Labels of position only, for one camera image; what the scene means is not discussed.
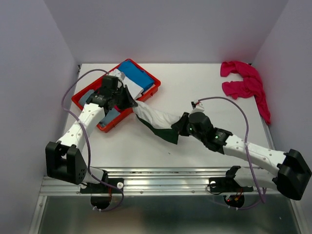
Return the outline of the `cream and green t-shirt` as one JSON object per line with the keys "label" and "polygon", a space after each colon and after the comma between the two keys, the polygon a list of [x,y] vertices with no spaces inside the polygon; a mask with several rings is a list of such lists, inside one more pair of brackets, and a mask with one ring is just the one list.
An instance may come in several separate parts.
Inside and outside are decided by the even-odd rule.
{"label": "cream and green t-shirt", "polygon": [[172,144],[178,143],[178,133],[172,128],[181,116],[162,112],[147,105],[145,102],[137,101],[133,108],[138,120],[147,126],[156,136]]}

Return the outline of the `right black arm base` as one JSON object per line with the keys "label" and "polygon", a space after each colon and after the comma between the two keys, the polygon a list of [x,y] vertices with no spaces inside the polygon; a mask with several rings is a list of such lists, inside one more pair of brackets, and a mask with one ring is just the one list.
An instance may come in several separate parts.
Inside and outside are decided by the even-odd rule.
{"label": "right black arm base", "polygon": [[207,187],[210,188],[210,192],[213,194],[253,192],[252,186],[242,187],[234,180],[239,169],[240,166],[232,166],[224,176],[209,178]]}

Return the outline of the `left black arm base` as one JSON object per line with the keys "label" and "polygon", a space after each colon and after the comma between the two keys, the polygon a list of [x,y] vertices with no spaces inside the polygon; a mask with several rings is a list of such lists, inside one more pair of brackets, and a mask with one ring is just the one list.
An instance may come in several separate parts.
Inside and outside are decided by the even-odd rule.
{"label": "left black arm base", "polygon": [[109,178],[106,170],[91,167],[80,184],[81,194],[121,194],[124,187],[123,178]]}

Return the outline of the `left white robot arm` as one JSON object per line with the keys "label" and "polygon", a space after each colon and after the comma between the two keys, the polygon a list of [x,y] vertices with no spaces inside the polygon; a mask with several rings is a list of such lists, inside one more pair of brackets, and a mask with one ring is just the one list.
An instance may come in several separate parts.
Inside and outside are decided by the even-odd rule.
{"label": "left white robot arm", "polygon": [[108,188],[105,170],[91,166],[84,160],[82,150],[91,150],[89,136],[114,107],[120,110],[136,107],[127,85],[116,76],[105,75],[102,85],[86,100],[79,116],[70,129],[56,142],[45,148],[47,175],[72,184],[91,183],[97,192]]}

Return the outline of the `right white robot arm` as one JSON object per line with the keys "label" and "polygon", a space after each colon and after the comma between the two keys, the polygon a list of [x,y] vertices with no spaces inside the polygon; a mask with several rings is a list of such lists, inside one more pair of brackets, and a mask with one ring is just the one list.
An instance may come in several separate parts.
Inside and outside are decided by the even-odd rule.
{"label": "right white robot arm", "polygon": [[253,170],[232,166],[225,176],[211,178],[213,193],[251,192],[259,186],[300,200],[312,176],[297,150],[276,151],[245,142],[227,130],[214,127],[204,113],[184,113],[172,128],[181,136],[195,137],[213,152],[250,161],[257,166]]}

